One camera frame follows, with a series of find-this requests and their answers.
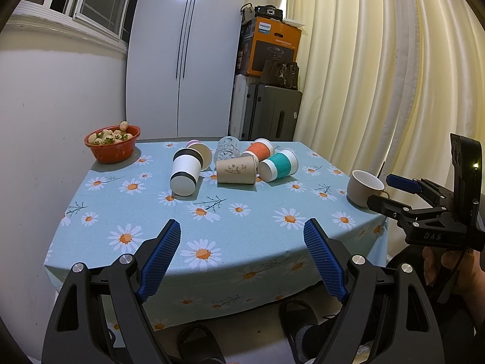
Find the white cup with black bands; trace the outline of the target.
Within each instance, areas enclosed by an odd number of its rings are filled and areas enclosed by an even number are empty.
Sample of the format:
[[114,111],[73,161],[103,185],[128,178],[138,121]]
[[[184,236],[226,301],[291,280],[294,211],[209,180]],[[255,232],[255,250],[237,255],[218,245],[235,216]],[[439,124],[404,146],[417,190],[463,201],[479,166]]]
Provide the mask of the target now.
[[182,148],[173,156],[172,173],[169,180],[171,191],[178,196],[191,196],[197,187],[203,158],[199,151]]

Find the white cup with teal sleeve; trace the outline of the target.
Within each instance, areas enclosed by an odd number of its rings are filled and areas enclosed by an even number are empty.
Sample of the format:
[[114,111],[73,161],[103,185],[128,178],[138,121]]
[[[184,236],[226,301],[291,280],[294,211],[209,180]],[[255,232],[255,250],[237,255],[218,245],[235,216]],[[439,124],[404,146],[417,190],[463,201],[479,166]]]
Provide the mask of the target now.
[[296,174],[298,158],[292,150],[281,150],[258,165],[258,173],[264,182],[273,182]]

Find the white cup with orange sleeve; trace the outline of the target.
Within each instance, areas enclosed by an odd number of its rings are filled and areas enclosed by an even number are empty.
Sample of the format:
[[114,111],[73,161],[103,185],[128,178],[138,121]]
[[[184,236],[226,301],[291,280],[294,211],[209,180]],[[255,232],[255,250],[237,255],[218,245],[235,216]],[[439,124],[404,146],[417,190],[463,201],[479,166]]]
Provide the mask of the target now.
[[250,144],[250,146],[241,153],[242,157],[251,156],[259,163],[263,160],[270,158],[272,155],[275,154],[275,147],[273,144],[265,139],[265,138],[258,138]]

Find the brown kraft paper cup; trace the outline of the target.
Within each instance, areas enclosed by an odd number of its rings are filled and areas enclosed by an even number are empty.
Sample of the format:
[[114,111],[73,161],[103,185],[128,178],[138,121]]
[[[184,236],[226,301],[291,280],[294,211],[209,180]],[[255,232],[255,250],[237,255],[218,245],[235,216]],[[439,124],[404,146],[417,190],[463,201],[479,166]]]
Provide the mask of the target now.
[[238,157],[216,162],[217,182],[222,184],[254,185],[256,161],[252,156]]

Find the white cup with pink band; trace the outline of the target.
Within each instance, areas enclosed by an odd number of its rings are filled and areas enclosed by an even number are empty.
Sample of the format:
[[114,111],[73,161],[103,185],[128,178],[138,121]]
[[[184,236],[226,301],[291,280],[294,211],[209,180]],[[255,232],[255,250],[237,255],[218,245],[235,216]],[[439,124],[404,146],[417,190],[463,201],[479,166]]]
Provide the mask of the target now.
[[201,142],[200,140],[193,139],[187,142],[186,146],[187,148],[196,150],[201,154],[203,159],[201,171],[205,171],[207,168],[210,168],[212,163],[212,151],[207,144]]

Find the beige ceramic mug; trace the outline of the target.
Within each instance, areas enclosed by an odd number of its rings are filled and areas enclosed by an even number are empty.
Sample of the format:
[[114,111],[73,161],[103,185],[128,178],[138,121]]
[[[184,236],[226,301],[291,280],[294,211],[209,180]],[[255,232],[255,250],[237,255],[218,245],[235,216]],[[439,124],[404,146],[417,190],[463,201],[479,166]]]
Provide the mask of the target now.
[[367,171],[355,169],[350,175],[347,185],[348,200],[359,208],[367,208],[370,196],[380,196],[384,191],[384,183]]

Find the black right slipper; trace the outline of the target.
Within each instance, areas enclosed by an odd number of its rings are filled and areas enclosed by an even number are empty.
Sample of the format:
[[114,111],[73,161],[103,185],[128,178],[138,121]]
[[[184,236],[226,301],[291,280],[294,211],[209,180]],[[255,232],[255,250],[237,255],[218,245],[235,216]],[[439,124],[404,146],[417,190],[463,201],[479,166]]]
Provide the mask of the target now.
[[301,300],[290,300],[279,306],[279,321],[289,342],[294,362],[307,363],[316,359],[325,345],[337,321],[337,315],[328,315],[319,324],[309,304]]

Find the cream curtain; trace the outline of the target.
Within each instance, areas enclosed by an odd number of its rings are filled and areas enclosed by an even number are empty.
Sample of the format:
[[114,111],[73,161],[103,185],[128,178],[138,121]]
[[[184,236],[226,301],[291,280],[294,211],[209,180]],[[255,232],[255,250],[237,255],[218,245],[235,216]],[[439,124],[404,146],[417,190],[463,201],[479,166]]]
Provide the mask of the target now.
[[453,185],[484,138],[484,29],[466,0],[269,0],[303,26],[294,137],[345,172]]

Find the blue daisy tablecloth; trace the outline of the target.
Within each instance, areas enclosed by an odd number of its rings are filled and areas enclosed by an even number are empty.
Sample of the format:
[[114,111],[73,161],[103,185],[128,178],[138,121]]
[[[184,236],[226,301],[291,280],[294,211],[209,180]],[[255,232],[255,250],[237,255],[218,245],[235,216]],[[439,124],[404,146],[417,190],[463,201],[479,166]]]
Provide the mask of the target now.
[[299,142],[275,147],[296,154],[296,174],[271,183],[223,186],[208,169],[188,197],[169,188],[181,143],[141,143],[128,163],[95,164],[67,206],[46,255],[53,286],[61,288],[75,263],[102,267],[135,252],[171,219],[180,224],[180,245],[158,292],[145,303],[155,330],[246,311],[317,283],[319,274],[303,241],[310,218],[351,253],[385,264],[386,222],[348,202],[349,179],[342,170]]

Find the red colander bowl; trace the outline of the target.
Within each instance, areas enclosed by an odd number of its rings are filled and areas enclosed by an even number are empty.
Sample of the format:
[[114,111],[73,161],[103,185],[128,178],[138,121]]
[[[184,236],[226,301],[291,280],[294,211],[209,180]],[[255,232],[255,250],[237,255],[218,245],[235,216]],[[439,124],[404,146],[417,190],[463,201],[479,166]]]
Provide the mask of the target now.
[[[107,127],[103,127],[102,129],[98,129],[95,132],[99,132],[105,128],[116,129],[115,126],[107,126]],[[131,140],[127,140],[121,143],[107,145],[107,146],[88,145],[87,138],[93,132],[91,132],[88,136],[85,137],[84,143],[91,150],[91,153],[93,154],[93,156],[98,162],[104,163],[104,164],[120,163],[132,156],[135,149],[136,140],[141,134],[141,129],[138,126],[130,125],[128,132],[133,134],[133,138]]]

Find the dark grey suitcase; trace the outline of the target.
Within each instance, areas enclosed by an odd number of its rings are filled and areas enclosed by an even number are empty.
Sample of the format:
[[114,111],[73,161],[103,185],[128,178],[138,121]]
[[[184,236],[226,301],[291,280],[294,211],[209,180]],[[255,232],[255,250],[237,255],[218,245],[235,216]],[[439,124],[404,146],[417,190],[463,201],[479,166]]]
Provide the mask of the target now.
[[265,84],[251,84],[245,98],[242,140],[292,141],[303,93]]

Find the mushrooms in bowl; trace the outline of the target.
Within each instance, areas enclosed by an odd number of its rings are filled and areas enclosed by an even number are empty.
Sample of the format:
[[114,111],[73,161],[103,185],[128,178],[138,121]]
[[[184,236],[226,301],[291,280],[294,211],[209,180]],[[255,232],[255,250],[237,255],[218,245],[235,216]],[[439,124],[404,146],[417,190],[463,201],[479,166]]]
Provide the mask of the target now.
[[133,138],[128,132],[130,125],[127,121],[121,121],[116,129],[105,128],[99,132],[91,133],[87,138],[87,144],[93,146],[107,146],[121,143]]

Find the clear glass tumbler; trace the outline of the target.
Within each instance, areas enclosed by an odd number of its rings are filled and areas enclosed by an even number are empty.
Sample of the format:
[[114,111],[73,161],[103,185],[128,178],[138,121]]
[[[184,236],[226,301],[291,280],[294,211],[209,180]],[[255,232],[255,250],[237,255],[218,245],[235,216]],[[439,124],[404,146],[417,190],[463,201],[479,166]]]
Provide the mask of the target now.
[[231,160],[240,156],[240,141],[236,137],[224,136],[218,142],[214,153],[214,162]]

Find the dark brown handbag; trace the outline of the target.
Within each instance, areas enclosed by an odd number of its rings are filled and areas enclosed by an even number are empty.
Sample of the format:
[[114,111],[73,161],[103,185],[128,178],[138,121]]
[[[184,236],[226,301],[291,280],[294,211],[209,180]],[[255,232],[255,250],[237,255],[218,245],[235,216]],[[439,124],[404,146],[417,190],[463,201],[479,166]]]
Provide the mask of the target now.
[[299,67],[296,62],[281,62],[279,60],[266,60],[260,82],[269,86],[284,89],[298,89]]

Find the white suitcase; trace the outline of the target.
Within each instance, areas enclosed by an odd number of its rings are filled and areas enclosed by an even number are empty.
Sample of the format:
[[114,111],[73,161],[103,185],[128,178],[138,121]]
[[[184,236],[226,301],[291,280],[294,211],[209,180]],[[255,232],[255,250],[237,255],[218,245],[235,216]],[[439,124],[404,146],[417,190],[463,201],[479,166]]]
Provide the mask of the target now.
[[258,78],[238,74],[234,78],[232,101],[229,117],[230,136],[242,138],[244,114],[246,110],[247,94],[252,84],[257,84]]

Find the orange cardboard appliance box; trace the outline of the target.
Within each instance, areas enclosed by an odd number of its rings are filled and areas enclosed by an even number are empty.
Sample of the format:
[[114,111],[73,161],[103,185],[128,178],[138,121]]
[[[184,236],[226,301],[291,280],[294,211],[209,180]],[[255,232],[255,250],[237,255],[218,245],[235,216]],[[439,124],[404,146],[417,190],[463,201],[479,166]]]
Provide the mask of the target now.
[[241,26],[236,73],[260,77],[266,61],[295,62],[301,33],[284,22],[255,17]]

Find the white wardrobe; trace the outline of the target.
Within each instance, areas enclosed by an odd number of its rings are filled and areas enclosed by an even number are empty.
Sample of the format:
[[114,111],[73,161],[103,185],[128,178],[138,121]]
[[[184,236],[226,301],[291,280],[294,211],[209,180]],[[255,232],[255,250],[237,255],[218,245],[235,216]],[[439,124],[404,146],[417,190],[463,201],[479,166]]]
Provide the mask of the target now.
[[229,129],[244,0],[138,0],[126,116],[141,140],[218,139]]

